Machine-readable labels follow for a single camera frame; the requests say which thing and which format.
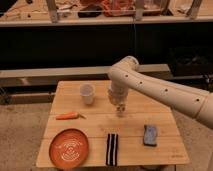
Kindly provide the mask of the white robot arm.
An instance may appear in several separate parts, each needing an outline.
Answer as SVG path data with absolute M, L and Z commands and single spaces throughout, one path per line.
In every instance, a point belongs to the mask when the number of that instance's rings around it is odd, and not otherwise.
M 131 88 L 213 130 L 213 92 L 146 76 L 138 67 L 135 57 L 126 56 L 109 68 L 108 96 L 113 105 L 124 103 Z

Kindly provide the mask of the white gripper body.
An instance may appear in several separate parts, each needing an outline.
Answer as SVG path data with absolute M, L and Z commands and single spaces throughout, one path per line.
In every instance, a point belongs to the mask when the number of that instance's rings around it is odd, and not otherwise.
M 110 102 L 117 106 L 125 102 L 128 96 L 128 88 L 112 81 L 108 87 L 108 97 Z

